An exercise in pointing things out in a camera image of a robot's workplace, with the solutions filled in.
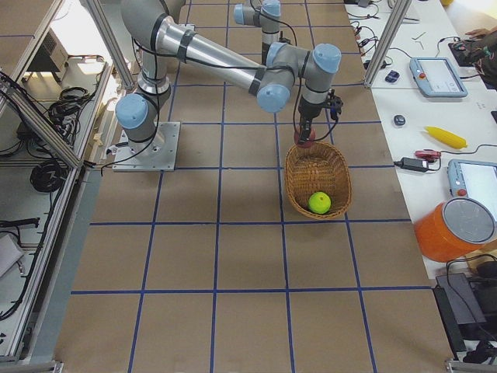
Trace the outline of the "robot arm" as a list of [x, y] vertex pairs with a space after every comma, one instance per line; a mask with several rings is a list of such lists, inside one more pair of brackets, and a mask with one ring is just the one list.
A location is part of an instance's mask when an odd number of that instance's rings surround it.
[[281, 4], [278, 0], [244, 1], [236, 4], [233, 10], [235, 22], [240, 25], [254, 26], [261, 29], [261, 63], [266, 64], [269, 48], [273, 43], [291, 44], [283, 36], [280, 26]]
[[268, 113], [280, 112], [297, 79], [305, 80], [298, 102], [300, 122], [294, 128], [298, 145], [317, 140], [311, 124], [322, 109], [328, 109], [333, 120], [339, 119], [342, 100], [334, 95], [332, 80], [339, 70], [340, 49], [319, 44], [309, 51], [275, 41], [275, 23], [280, 19], [278, 1], [264, 1], [259, 7], [248, 2], [235, 6], [237, 23], [262, 29], [261, 64], [177, 24], [184, 5], [183, 1], [121, 3], [124, 25], [144, 53], [136, 92], [117, 105], [118, 120], [132, 144], [146, 149], [156, 143], [152, 115], [160, 111], [171, 92], [168, 58], [200, 66], [225, 82], [247, 89]]

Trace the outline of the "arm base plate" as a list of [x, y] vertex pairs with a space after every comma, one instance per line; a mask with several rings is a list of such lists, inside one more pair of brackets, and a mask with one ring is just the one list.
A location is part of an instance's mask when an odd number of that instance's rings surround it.
[[181, 123], [159, 122], [155, 139], [151, 145], [129, 142], [125, 131], [121, 138], [127, 144], [116, 150], [115, 163], [112, 169], [115, 172], [154, 172], [173, 171], [176, 165], [176, 154], [179, 143]]

